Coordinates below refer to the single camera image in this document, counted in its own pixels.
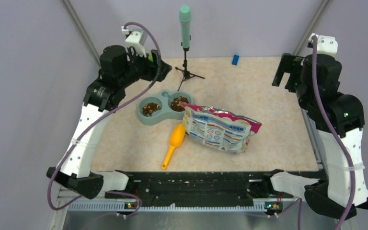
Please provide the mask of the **yellow plastic scoop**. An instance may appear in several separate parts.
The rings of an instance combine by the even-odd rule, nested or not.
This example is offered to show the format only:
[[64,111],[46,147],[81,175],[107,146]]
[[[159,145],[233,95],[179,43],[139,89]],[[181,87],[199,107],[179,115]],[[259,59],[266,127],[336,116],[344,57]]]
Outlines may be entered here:
[[176,148],[178,148],[178,147],[181,146],[181,144],[183,142],[183,139],[185,137],[185,133],[186,133],[186,131],[185,131],[185,128],[184,128],[184,126],[182,124],[178,124],[174,128],[174,130],[173,130],[173,132],[172,132],[172,134],[170,136],[170,140],[169,140],[169,145],[170,145],[169,146],[169,149],[168,149],[168,151],[166,153],[166,156],[164,158],[164,161],[163,161],[163,163],[161,165],[161,168],[163,170],[166,170],[167,169],[168,164],[169,164],[169,162],[171,160],[171,157],[172,157],[172,155],[174,153],[174,150]]

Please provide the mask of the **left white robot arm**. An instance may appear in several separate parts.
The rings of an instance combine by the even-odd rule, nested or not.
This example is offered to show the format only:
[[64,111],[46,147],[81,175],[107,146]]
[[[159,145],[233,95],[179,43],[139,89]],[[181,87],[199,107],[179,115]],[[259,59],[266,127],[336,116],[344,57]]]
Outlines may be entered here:
[[127,175],[91,171],[95,149],[110,116],[144,94],[140,92],[121,104],[126,96],[126,88],[138,80],[149,81],[152,87],[155,82],[163,81],[171,70],[171,65],[162,60],[157,48],[142,54],[132,46],[113,45],[103,50],[98,77],[86,90],[80,120],[68,150],[57,166],[47,170],[46,175],[50,179],[48,200],[51,199],[54,183],[87,199],[95,198],[105,187],[116,190],[123,198],[133,195],[135,186],[128,181]]

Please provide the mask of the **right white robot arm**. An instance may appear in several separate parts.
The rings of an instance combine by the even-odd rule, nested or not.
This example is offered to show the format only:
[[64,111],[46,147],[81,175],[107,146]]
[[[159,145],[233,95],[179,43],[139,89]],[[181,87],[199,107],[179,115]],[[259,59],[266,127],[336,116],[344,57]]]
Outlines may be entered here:
[[273,85],[285,73],[286,89],[297,95],[299,106],[315,123],[325,156],[328,178],[312,179],[274,170],[266,174],[262,192],[275,197],[280,192],[306,200],[317,214],[334,219],[350,219],[358,208],[368,209],[368,189],[361,154],[364,110],[353,95],[339,92],[342,64],[334,57],[318,54],[306,57],[284,53]]

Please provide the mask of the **cat food bag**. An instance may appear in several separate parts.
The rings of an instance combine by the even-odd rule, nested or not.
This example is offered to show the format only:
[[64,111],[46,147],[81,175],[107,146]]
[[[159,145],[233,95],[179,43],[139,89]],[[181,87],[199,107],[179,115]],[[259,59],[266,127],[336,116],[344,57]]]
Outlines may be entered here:
[[250,137],[257,134],[262,126],[254,119],[212,106],[184,102],[180,102],[180,106],[184,108],[182,124],[187,136],[223,152],[245,152]]

